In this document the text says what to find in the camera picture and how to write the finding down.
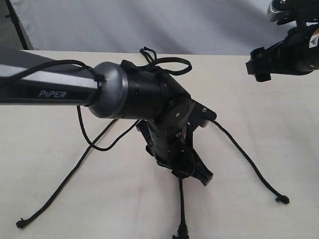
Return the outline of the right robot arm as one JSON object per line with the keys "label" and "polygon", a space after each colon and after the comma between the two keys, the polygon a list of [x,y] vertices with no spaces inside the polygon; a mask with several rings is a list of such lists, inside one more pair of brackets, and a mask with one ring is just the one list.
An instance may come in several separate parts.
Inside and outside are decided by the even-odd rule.
{"label": "right robot arm", "polygon": [[292,28],[284,40],[251,51],[246,69],[257,82],[271,80],[271,74],[302,76],[318,70],[319,25]]}

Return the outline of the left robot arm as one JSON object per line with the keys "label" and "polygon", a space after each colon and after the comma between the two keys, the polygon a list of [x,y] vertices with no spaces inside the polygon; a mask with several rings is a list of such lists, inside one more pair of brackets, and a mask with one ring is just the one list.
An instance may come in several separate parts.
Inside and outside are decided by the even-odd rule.
{"label": "left robot arm", "polygon": [[164,57],[137,66],[103,62],[95,67],[77,60],[0,50],[2,105],[84,106],[98,118],[136,120],[147,152],[159,166],[181,179],[207,185],[212,172],[193,148],[193,132],[216,119],[175,80],[191,71],[188,60]]}

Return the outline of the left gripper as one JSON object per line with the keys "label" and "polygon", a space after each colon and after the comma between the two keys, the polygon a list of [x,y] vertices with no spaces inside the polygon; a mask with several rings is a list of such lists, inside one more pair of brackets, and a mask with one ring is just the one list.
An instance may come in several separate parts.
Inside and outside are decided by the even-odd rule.
{"label": "left gripper", "polygon": [[213,173],[205,166],[193,147],[193,127],[188,123],[179,131],[168,135],[158,131],[150,121],[142,120],[137,130],[146,141],[146,152],[155,158],[157,165],[171,170],[177,178],[193,177],[206,186]]}

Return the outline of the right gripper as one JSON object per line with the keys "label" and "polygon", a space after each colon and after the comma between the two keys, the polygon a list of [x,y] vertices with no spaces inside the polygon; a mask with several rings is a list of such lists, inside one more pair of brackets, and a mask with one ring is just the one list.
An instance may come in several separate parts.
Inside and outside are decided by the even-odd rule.
{"label": "right gripper", "polygon": [[261,47],[250,53],[250,59],[246,62],[248,75],[255,77],[257,82],[271,80],[271,74],[283,74],[286,72],[280,57],[282,42],[269,48]]}

